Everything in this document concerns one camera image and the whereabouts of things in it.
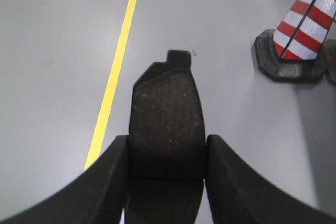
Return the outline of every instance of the black rubber object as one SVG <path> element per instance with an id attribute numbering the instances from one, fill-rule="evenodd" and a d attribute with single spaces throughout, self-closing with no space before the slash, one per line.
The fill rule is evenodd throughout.
<path id="1" fill-rule="evenodd" d="M 203 179 L 205 132 L 186 51 L 168 51 L 135 83 L 130 117 L 131 172 L 146 179 Z"/>
<path id="2" fill-rule="evenodd" d="M 58 193 L 2 224 L 119 224 L 128 188 L 127 136 Z"/>
<path id="3" fill-rule="evenodd" d="M 267 29 L 255 40 L 254 47 L 259 70 L 273 81 L 283 82 L 317 82 L 327 70 L 324 59 L 284 60 L 274 47 L 273 29 Z"/>
<path id="4" fill-rule="evenodd" d="M 214 224 L 336 224 L 248 166 L 220 136 L 207 140 L 206 188 Z"/>
<path id="5" fill-rule="evenodd" d="M 325 73 L 326 78 L 331 84 L 336 86 L 336 39 L 325 41 L 320 54 L 328 65 L 328 71 Z"/>
<path id="6" fill-rule="evenodd" d="M 203 181 L 134 179 L 125 224 L 194 224 Z"/>

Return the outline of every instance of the red and white striped traffic cone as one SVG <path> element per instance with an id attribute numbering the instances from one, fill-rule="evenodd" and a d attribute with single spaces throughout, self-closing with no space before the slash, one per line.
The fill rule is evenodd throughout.
<path id="1" fill-rule="evenodd" d="M 327 64 L 319 57 L 336 13 L 336 0 L 296 0 L 276 30 L 255 41 L 259 69 L 276 81 L 317 81 Z"/>

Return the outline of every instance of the epoxy floor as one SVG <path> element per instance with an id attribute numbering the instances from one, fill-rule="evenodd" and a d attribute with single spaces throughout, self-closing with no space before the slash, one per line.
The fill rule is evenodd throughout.
<path id="1" fill-rule="evenodd" d="M 169 49 L 189 50 L 206 134 L 336 216 L 336 88 L 274 83 L 251 49 L 294 1 L 138 0 L 104 150 L 128 133 L 137 78 Z M 0 0 L 0 220 L 83 172 L 127 2 Z M 196 223 L 212 223 L 206 196 Z"/>

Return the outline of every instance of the yellow line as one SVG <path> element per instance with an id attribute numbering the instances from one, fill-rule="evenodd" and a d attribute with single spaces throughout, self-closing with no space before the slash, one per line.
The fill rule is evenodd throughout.
<path id="1" fill-rule="evenodd" d="M 122 60 L 125 55 L 126 44 L 128 40 L 128 35 L 130 32 L 133 14 L 135 10 L 135 6 L 137 4 L 137 0 L 129 0 L 125 18 L 122 23 L 121 33 L 119 36 L 119 41 L 117 45 L 117 50 L 114 55 L 114 60 L 109 76 L 109 80 L 105 89 L 105 94 L 103 98 L 103 102 L 101 104 L 99 116 L 97 119 L 96 128 L 93 133 L 93 138 L 89 150 L 89 154 L 85 163 L 85 170 L 89 168 L 99 157 L 101 152 L 101 147 L 103 145 L 103 140 L 105 136 L 105 131 L 107 127 L 107 123 L 110 116 L 110 111 L 113 104 L 115 90 L 117 88 L 119 75 L 122 66 Z"/>

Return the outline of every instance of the traffic cone base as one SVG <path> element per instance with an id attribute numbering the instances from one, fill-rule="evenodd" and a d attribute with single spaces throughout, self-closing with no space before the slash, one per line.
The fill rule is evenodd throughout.
<path id="1" fill-rule="evenodd" d="M 255 40 L 254 47 L 259 70 L 274 81 L 316 82 L 327 70 L 325 60 L 317 56 L 315 60 L 281 59 L 273 41 L 274 29 L 267 29 Z"/>
<path id="2" fill-rule="evenodd" d="M 328 71 L 325 73 L 327 80 L 336 86 L 336 39 L 324 42 L 321 56 L 326 60 Z"/>

